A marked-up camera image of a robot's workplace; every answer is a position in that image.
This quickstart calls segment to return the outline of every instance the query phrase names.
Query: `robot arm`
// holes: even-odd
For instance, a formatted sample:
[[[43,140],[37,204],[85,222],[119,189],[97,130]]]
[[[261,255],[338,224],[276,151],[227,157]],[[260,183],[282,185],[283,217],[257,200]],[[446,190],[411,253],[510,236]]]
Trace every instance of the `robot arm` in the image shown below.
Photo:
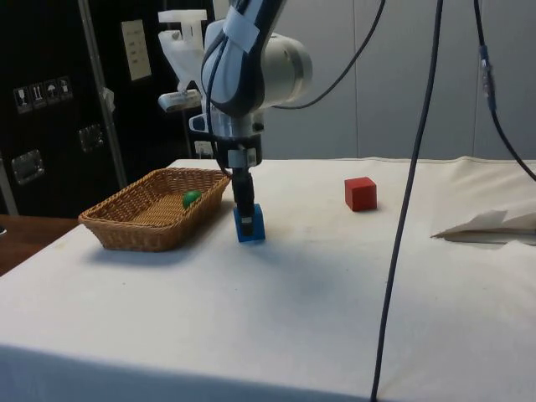
[[[179,79],[194,80],[204,98],[204,114],[192,118],[190,128],[207,132],[210,120],[218,163],[232,169],[240,241],[257,240],[264,234],[250,174],[250,168],[262,162],[263,110],[297,99],[312,80],[312,62],[303,45],[273,34],[285,4],[286,0],[234,1],[227,18],[207,28],[202,59],[194,51],[199,43],[188,32],[160,34],[164,53]],[[190,12],[165,12],[160,20],[181,18],[191,23],[189,16]],[[191,91],[185,91],[188,83],[182,83],[176,94],[163,95],[161,106],[171,110],[196,102]]]
[[[226,115],[242,118],[301,95],[311,82],[312,63],[298,41],[272,34],[286,0],[237,3],[238,9],[231,7],[225,20],[207,30],[202,81],[206,92],[220,47],[225,45],[211,101]]]

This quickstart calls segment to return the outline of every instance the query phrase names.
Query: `white wall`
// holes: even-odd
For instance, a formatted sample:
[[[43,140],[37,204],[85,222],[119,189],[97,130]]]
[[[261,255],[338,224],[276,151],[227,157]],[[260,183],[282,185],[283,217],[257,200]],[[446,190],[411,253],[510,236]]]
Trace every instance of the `white wall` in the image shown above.
[[[536,158],[536,2],[481,0],[495,67],[499,115],[524,157]],[[311,51],[314,86],[307,101],[338,76],[362,43],[379,0],[288,0],[277,32]],[[357,69],[321,104],[269,111],[267,158],[408,157],[430,64],[436,2],[387,0]],[[445,2],[435,94],[422,157],[508,157],[482,95],[472,2]]]

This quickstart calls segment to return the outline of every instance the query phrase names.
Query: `wooden floor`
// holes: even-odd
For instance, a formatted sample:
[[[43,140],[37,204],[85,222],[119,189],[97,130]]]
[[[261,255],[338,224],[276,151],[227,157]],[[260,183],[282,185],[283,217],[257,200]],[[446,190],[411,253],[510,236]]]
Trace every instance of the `wooden floor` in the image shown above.
[[[0,276],[72,230],[77,224],[76,219],[0,215],[0,226],[7,230],[6,234],[0,234]]]

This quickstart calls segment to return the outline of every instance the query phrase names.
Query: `white sticker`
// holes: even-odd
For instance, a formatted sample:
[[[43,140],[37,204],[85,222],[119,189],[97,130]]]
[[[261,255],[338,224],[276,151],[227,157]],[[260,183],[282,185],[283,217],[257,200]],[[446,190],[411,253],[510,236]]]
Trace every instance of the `white sticker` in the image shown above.
[[[131,80],[135,81],[151,76],[151,65],[149,64],[143,21],[141,19],[125,21],[121,23],[121,29],[123,31],[123,40],[125,41],[126,59],[128,60]]]

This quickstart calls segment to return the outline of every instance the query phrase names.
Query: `metal latch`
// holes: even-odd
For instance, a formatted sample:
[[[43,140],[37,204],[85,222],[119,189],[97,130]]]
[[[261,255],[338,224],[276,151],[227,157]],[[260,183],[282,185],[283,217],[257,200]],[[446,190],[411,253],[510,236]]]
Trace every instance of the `metal latch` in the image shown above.
[[[44,175],[43,159],[38,149],[14,158],[11,161],[11,166],[15,179],[20,186]]]
[[[104,145],[104,134],[100,124],[92,124],[89,127],[78,131],[78,138],[82,151],[85,153],[93,152],[95,149]]]

